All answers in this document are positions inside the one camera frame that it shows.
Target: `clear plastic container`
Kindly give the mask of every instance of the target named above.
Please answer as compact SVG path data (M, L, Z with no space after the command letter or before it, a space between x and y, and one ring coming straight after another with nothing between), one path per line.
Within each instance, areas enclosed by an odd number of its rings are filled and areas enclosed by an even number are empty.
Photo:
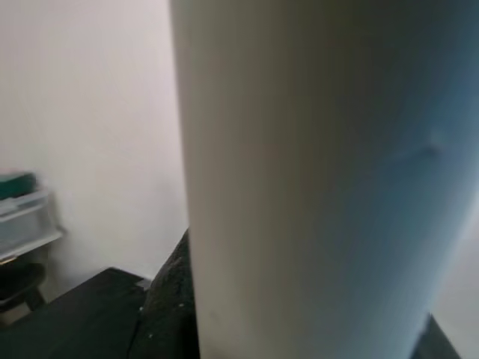
M0 254L13 251L57 232L48 210L49 192L0 201Z

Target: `white cylinder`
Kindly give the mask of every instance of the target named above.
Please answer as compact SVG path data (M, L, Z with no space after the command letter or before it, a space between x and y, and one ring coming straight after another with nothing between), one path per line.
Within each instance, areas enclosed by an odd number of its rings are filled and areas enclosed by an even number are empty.
M478 184L469 2L173 0L203 359L410 356Z

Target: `white wall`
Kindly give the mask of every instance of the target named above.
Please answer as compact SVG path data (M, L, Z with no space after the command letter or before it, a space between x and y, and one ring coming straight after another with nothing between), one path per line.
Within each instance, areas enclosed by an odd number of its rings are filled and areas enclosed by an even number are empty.
M434 316L462 359L479 358L479 201L442 281Z
M0 168L55 191L61 287L154 276L187 227L167 1L1 1L0 79Z

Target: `black stool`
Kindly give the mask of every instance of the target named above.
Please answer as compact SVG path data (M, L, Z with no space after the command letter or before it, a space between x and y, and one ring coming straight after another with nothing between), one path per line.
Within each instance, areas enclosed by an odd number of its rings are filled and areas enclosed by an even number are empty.
M33 311L43 305L38 286L45 280L45 268L38 263L0 266L0 313L26 303Z

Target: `black furniture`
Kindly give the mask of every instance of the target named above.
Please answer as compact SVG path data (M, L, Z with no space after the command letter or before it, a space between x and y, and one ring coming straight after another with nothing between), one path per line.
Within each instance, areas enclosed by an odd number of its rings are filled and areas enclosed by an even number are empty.
M187 235L156 276L106 269L10 327L2 359L199 358ZM412 359L460 359L434 319Z
M26 303L31 311L45 305L38 286L45 268L38 263L8 263L0 266L0 313Z

